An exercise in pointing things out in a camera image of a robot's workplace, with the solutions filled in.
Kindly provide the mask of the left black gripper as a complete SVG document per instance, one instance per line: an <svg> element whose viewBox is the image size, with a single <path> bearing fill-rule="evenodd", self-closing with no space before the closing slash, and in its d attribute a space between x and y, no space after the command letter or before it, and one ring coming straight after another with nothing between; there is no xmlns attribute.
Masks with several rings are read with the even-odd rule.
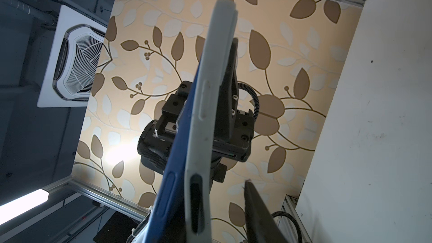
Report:
<svg viewBox="0 0 432 243"><path fill-rule="evenodd" d="M247 84L235 82L238 39L234 38L229 51L228 64L219 88L211 171L225 173L238 162L246 162L251 154L254 134L254 111L237 109L238 94L254 90ZM138 140L137 151L146 168L162 174L177 134L177 121L189 96L192 82L185 81L171 94L161 108L159 119L152 120Z"/></svg>

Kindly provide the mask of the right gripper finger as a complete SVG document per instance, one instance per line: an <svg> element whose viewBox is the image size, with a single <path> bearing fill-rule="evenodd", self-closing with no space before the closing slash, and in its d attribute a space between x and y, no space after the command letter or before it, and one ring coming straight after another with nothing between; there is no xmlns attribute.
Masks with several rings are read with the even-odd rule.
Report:
<svg viewBox="0 0 432 243"><path fill-rule="evenodd" d="M252 181L245 181L245 219L249 243L286 243Z"/></svg>

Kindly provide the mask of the light blue phone case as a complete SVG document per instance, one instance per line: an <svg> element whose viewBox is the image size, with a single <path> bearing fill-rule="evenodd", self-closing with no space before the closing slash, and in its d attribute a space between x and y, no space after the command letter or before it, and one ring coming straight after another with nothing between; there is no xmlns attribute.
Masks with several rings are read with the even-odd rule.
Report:
<svg viewBox="0 0 432 243"><path fill-rule="evenodd" d="M196 75L184 174L184 214L189 243L210 243L210 165L219 88L228 64L238 12L230 0L217 0Z"/></svg>

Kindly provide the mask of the black smartphone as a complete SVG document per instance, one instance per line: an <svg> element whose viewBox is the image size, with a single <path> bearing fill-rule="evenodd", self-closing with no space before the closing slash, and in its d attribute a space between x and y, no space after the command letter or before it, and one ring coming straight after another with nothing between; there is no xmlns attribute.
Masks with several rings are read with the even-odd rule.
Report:
<svg viewBox="0 0 432 243"><path fill-rule="evenodd" d="M167 103L176 114L165 112L151 121L138 140L141 163L162 174L163 179L154 206L135 238L137 243L186 241L184 172L195 88L195 82L182 82Z"/></svg>

